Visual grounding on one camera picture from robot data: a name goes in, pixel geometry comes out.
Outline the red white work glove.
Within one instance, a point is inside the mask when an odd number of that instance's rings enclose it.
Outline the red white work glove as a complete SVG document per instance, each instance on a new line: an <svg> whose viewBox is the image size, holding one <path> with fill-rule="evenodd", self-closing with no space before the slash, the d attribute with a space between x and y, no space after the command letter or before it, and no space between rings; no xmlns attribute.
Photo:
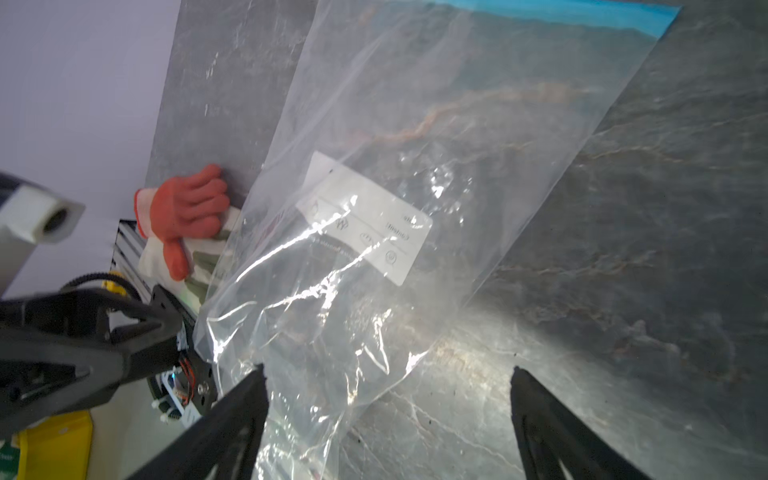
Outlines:
<svg viewBox="0 0 768 480"><path fill-rule="evenodd" d="M138 233L146 240L139 272L198 311L240 210L227 194L222 169L208 165L190 176L136 191Z"/></svg>

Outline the clear zip top bag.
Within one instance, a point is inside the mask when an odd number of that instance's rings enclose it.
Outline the clear zip top bag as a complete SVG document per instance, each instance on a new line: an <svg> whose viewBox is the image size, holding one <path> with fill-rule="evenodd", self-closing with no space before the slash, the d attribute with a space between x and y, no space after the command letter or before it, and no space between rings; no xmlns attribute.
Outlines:
<svg viewBox="0 0 768 480"><path fill-rule="evenodd" d="M321 1L195 328L262 367L258 479L319 479L509 250L678 15L627 1Z"/></svg>

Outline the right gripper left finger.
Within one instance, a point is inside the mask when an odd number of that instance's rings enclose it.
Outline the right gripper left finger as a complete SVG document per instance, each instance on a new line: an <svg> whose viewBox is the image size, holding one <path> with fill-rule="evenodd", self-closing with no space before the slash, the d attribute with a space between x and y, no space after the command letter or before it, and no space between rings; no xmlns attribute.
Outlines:
<svg viewBox="0 0 768 480"><path fill-rule="evenodd" d="M269 410L259 364L133 479L250 479Z"/></svg>

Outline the yellow tape measure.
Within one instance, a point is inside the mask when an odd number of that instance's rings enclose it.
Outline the yellow tape measure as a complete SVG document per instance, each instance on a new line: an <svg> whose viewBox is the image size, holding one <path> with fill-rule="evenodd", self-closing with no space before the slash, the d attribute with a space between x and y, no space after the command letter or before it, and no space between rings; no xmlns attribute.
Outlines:
<svg viewBox="0 0 768 480"><path fill-rule="evenodd" d="M87 478L93 422L87 410L50 417L20 433L17 478Z"/></svg>

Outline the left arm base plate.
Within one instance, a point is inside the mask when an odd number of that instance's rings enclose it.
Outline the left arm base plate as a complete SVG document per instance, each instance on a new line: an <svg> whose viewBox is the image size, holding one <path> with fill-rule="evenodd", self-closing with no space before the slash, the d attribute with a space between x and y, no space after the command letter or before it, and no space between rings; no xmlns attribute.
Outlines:
<svg viewBox="0 0 768 480"><path fill-rule="evenodd" d="M181 319L176 336L176 363L170 370L148 379L152 407L161 413L163 423L179 422L184 428L189 428L207 415L218 401L213 367L194 350L195 319L190 311L160 285L152 290L151 304Z"/></svg>

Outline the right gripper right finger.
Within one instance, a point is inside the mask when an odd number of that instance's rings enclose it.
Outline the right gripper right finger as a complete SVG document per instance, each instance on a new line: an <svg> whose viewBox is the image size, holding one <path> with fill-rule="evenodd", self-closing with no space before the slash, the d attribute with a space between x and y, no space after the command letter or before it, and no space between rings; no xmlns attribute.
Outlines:
<svg viewBox="0 0 768 480"><path fill-rule="evenodd" d="M520 367L510 379L510 404L528 479L649 479Z"/></svg>

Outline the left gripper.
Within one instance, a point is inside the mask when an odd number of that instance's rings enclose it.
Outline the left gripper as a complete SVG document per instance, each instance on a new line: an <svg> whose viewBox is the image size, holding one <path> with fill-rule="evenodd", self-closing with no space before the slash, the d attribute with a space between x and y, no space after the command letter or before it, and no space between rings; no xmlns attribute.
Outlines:
<svg viewBox="0 0 768 480"><path fill-rule="evenodd" d="M173 367L183 317L162 288L153 295L144 304L91 288L2 302L2 434L100 406Z"/></svg>

